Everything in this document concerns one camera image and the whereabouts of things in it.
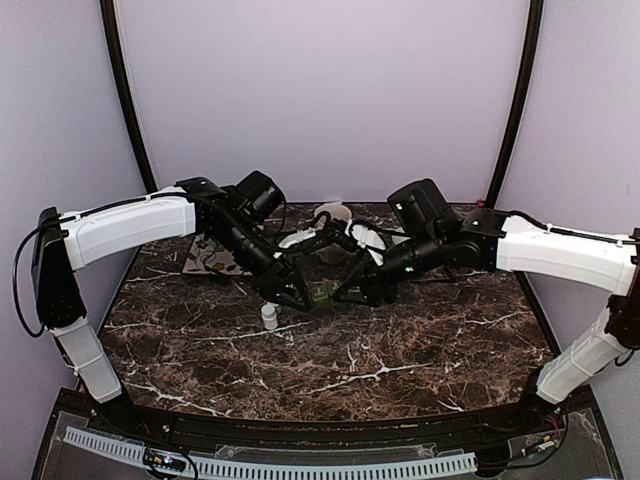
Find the white pill bottle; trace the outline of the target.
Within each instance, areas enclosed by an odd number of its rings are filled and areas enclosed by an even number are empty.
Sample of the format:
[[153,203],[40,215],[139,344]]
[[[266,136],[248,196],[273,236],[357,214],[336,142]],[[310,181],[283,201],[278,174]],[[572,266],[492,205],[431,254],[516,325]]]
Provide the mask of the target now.
[[277,307],[273,304],[264,304],[261,307],[261,318],[266,330],[275,330],[278,327]]

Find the green weekly pill organizer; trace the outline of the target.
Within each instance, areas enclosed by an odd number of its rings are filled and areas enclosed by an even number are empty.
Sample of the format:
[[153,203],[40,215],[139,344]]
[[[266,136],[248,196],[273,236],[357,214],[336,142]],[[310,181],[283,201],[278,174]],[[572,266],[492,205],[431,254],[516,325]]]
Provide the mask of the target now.
[[326,307],[331,304],[332,296],[340,288],[339,281],[325,281],[312,285],[309,289],[311,301],[315,307]]

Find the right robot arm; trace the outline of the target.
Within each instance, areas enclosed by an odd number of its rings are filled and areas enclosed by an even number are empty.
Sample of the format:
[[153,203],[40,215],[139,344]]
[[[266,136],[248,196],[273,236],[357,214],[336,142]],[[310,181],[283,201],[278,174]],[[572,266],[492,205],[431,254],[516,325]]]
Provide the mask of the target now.
[[639,348],[639,236],[605,235],[542,223],[521,211],[478,207],[459,217],[431,179],[414,181],[387,199],[402,228],[391,247],[373,228],[351,222],[346,233],[366,258],[335,291],[347,301],[380,306],[396,299],[399,283],[439,267],[528,272],[598,287],[607,305],[570,348],[532,377],[524,401],[510,413],[521,434],[534,432],[563,402],[619,356]]

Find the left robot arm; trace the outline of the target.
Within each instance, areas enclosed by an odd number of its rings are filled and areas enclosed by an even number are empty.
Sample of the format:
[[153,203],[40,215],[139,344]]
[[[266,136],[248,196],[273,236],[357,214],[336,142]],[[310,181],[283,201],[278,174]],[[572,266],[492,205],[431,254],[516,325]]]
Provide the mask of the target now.
[[140,412],[87,319],[75,273],[105,257],[146,243],[202,234],[219,242],[253,277],[253,288],[270,303],[300,311],[312,308],[295,248],[267,239],[260,224],[285,201],[274,181],[253,171],[238,184],[219,187],[196,177],[158,192],[81,212],[44,210],[27,235],[34,243],[31,277],[42,332],[53,334],[91,398],[104,404],[101,417],[120,436],[141,427]]

